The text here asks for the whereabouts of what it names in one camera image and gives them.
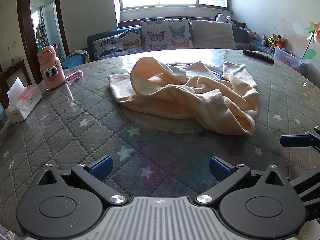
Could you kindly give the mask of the cream long-sleeve garment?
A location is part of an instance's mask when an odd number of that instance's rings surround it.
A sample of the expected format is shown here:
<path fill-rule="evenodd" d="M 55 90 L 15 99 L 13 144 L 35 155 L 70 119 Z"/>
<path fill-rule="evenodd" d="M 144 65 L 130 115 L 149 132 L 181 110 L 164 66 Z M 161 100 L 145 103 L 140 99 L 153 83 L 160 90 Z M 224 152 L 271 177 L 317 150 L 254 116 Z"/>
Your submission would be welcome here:
<path fill-rule="evenodd" d="M 223 64 L 222 78 L 202 63 L 177 67 L 143 57 L 129 74 L 109 74 L 115 101 L 133 111 L 196 119 L 207 130 L 252 135 L 260 114 L 257 83 L 243 64 Z"/>

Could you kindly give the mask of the clear plastic storage box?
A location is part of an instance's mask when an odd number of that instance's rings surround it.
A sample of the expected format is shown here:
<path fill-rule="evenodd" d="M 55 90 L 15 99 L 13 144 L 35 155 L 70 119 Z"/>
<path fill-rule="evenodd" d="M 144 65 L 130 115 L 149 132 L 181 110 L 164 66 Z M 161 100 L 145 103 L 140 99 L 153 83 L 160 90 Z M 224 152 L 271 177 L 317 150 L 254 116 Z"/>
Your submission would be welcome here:
<path fill-rule="evenodd" d="M 306 75 L 309 65 L 306 61 L 302 61 L 278 47 L 274 48 L 274 57 L 300 74 Z"/>

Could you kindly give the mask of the tissue box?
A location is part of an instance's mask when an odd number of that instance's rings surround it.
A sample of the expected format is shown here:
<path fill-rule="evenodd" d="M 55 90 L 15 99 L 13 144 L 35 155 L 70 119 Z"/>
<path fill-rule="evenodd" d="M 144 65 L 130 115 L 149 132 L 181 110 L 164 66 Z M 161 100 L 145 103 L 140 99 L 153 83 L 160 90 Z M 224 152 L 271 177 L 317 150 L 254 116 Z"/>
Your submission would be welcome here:
<path fill-rule="evenodd" d="M 37 84 L 24 86 L 19 77 L 7 92 L 9 105 L 4 110 L 11 123 L 24 121 L 42 99 L 42 92 Z"/>

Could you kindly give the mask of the plush toy pile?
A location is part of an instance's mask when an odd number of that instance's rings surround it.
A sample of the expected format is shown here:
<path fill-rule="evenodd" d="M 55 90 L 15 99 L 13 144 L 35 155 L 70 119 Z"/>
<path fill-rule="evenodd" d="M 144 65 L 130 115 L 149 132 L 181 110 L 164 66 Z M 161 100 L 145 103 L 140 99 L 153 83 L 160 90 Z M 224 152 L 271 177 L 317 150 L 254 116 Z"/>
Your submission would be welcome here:
<path fill-rule="evenodd" d="M 263 36 L 262 44 L 263 46 L 267 46 L 270 49 L 274 47 L 278 47 L 280 49 L 285 48 L 285 37 L 277 34 L 273 34 L 271 36 Z"/>

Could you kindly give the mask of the paper pinwheel flower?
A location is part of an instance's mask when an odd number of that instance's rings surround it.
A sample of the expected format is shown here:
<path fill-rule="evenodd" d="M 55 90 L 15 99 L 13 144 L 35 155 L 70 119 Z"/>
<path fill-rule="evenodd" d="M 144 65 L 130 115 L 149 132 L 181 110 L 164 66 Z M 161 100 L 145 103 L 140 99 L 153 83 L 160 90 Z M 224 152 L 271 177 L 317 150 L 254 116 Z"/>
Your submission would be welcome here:
<path fill-rule="evenodd" d="M 317 55 L 317 51 L 315 49 L 310 48 L 310 46 L 313 45 L 313 47 L 315 47 L 316 42 L 319 43 L 319 22 L 314 23 L 310 21 L 310 25 L 306 28 L 306 31 L 308 33 L 308 37 L 306 39 L 308 41 L 308 45 L 304 50 L 301 60 L 313 59 Z"/>

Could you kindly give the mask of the pink cartoon water bottle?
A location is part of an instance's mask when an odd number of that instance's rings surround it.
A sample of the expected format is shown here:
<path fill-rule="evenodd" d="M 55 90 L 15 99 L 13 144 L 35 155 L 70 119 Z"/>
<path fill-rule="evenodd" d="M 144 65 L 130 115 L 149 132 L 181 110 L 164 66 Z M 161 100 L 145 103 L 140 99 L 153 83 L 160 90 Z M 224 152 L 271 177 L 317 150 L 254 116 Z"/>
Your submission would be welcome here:
<path fill-rule="evenodd" d="M 53 46 L 46 46 L 38 51 L 40 72 L 48 90 L 60 87 L 65 82 L 65 74 L 60 59 Z"/>

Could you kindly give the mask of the blue blanket on sofa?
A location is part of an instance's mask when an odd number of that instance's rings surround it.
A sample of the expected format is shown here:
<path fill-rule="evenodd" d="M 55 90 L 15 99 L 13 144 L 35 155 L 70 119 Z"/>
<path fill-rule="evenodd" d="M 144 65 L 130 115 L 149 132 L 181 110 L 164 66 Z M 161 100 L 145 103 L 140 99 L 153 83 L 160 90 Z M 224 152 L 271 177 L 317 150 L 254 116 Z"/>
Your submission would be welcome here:
<path fill-rule="evenodd" d="M 82 50 L 75 50 L 70 53 L 67 58 L 61 63 L 63 69 L 73 68 L 81 64 L 89 63 L 89 53 Z"/>

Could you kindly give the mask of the dark blue sofa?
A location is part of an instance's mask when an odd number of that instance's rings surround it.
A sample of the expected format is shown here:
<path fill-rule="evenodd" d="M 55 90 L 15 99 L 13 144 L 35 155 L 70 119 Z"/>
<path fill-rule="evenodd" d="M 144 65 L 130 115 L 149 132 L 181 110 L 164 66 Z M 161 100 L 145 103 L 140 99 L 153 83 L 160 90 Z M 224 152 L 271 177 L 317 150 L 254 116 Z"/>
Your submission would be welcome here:
<path fill-rule="evenodd" d="M 127 26 L 123 25 L 122 28 L 91 35 L 87 38 L 87 48 L 84 48 L 84 50 L 86 50 L 89 53 L 89 61 L 92 62 L 95 60 L 93 57 L 93 48 L 92 48 L 93 41 L 104 38 L 104 37 L 117 35 L 122 31 L 129 30 L 132 28 L 140 29 L 141 42 L 142 42 L 142 45 L 144 46 L 145 38 L 143 37 L 141 26 L 140 25 L 127 25 Z M 263 46 L 262 43 L 257 39 L 251 38 L 252 36 L 251 31 L 247 31 L 245 28 L 240 28 L 239 26 L 232 27 L 232 29 L 233 29 L 233 35 L 234 35 L 234 40 L 235 40 L 237 49 L 240 49 L 240 50 L 248 49 L 253 51 L 260 51 L 271 56 L 274 55 L 274 52 L 272 49 L 266 46 Z"/>

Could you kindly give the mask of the blue plastic cabinet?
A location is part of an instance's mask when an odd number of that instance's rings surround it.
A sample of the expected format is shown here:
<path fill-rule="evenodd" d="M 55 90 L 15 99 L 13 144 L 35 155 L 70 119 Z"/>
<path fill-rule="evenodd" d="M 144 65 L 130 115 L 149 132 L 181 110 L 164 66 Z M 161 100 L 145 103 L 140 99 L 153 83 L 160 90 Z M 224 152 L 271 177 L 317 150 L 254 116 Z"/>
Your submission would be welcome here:
<path fill-rule="evenodd" d="M 52 45 L 55 49 L 57 57 L 60 59 L 60 61 L 65 60 L 65 54 L 64 54 L 64 49 L 61 48 L 60 44 L 56 43 Z"/>

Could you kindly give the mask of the dark wooden side table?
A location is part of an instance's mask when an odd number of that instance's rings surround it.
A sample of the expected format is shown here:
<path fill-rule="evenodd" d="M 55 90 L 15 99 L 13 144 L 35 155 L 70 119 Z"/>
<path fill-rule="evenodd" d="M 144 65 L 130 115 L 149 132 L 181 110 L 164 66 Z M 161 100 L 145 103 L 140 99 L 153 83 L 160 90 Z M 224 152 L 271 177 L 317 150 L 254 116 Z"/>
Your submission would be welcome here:
<path fill-rule="evenodd" d="M 25 86 L 31 85 L 31 80 L 28 75 L 24 60 L 18 61 L 12 67 L 9 67 L 5 72 L 1 73 L 1 106 L 6 109 L 9 105 L 9 98 L 7 92 L 19 77 Z"/>

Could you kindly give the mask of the left butterfly cushion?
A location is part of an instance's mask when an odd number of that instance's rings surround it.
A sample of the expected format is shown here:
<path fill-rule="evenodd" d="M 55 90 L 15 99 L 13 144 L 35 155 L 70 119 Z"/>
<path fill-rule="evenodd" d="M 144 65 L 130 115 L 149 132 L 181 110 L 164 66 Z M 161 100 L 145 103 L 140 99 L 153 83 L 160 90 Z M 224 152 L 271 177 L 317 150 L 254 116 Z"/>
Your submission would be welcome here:
<path fill-rule="evenodd" d="M 140 29 L 132 28 L 117 35 L 95 40 L 92 42 L 92 48 L 95 60 L 142 53 Z"/>

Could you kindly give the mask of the butterfly cushion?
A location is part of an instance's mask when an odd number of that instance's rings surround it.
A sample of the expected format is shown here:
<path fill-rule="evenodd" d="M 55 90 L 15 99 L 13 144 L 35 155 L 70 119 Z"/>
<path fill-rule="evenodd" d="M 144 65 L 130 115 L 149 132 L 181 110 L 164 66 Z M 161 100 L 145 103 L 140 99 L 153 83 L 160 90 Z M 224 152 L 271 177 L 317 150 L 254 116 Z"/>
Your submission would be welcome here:
<path fill-rule="evenodd" d="M 190 21 L 186 18 L 142 21 L 145 51 L 193 48 Z"/>
<path fill-rule="evenodd" d="M 92 48 L 95 60 L 142 53 L 140 29 L 132 28 L 117 35 L 95 40 L 92 42 Z"/>

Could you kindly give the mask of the plain beige cushion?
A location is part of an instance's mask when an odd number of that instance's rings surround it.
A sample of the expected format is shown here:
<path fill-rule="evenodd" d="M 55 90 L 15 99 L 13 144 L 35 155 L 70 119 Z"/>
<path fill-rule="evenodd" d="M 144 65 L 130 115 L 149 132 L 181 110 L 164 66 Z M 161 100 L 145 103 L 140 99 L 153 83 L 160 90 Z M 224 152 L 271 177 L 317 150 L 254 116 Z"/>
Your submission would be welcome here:
<path fill-rule="evenodd" d="M 192 20 L 191 26 L 195 48 L 236 49 L 230 23 Z"/>

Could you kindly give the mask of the right butterfly cushion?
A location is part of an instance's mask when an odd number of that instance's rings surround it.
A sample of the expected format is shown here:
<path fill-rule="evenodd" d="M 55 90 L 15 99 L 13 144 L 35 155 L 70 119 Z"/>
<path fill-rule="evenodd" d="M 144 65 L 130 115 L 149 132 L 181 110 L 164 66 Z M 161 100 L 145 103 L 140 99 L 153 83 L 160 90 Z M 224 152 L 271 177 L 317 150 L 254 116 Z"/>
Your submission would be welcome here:
<path fill-rule="evenodd" d="M 193 48 L 190 21 L 186 18 L 142 21 L 145 51 Z"/>

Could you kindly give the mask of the white plush toy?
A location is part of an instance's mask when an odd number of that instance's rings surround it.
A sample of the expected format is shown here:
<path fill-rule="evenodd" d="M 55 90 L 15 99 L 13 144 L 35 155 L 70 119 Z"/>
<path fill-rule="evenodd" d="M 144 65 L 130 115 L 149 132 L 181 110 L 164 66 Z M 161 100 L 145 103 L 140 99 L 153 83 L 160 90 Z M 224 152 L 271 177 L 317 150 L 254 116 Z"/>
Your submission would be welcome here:
<path fill-rule="evenodd" d="M 237 22 L 231 18 L 231 16 L 224 16 L 223 14 L 219 13 L 215 16 L 215 21 L 220 23 L 229 23 L 232 26 L 236 26 Z"/>

